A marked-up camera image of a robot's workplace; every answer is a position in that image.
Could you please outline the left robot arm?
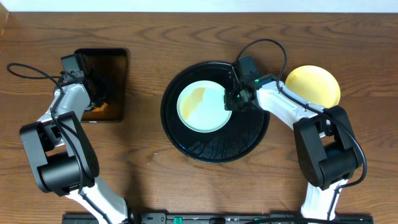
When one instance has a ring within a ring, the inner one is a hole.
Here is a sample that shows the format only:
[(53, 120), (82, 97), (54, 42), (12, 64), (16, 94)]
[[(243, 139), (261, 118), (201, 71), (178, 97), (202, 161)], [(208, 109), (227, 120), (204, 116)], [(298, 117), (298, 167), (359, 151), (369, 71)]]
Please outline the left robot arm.
[(81, 124), (91, 103), (85, 77), (56, 81), (54, 100), (36, 122), (20, 129), (38, 188), (85, 207), (99, 223), (132, 223), (126, 201), (99, 176), (99, 164)]

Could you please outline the yellow plate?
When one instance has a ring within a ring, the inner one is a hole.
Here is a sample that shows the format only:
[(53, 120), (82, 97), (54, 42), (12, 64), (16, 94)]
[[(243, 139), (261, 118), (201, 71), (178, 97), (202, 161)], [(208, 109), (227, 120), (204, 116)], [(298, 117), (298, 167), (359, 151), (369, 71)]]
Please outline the yellow plate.
[(285, 86), (305, 100), (331, 108), (340, 102), (341, 91), (336, 78), (324, 68), (304, 65), (291, 71)]

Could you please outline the light green plate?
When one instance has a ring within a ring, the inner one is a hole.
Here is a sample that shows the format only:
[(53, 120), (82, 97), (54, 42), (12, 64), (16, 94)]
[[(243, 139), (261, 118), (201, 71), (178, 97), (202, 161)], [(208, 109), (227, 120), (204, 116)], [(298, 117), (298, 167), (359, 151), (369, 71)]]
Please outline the light green plate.
[(217, 82), (201, 80), (186, 86), (177, 99), (181, 122), (198, 133), (221, 129), (230, 119), (231, 110), (224, 105), (225, 88)]

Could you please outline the orange green scrub sponge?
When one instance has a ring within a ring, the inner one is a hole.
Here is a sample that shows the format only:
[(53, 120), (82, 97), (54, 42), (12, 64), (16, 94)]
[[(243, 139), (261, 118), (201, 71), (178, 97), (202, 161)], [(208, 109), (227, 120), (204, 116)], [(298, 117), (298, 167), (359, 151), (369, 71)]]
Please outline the orange green scrub sponge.
[(109, 105), (107, 102), (104, 102), (101, 106), (95, 106), (91, 111), (96, 113), (96, 112), (101, 112), (104, 111)]

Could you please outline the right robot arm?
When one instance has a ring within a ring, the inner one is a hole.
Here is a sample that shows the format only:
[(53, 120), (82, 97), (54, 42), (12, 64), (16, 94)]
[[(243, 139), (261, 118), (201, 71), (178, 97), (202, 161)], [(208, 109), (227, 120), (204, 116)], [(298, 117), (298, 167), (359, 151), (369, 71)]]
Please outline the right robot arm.
[(224, 92), (227, 110), (262, 109), (279, 118), (294, 132), (300, 169), (308, 180), (300, 212), (307, 220), (336, 221), (336, 204), (355, 170), (366, 168), (366, 157), (356, 140), (346, 111), (340, 106), (325, 108), (289, 90), (274, 75), (243, 75)]

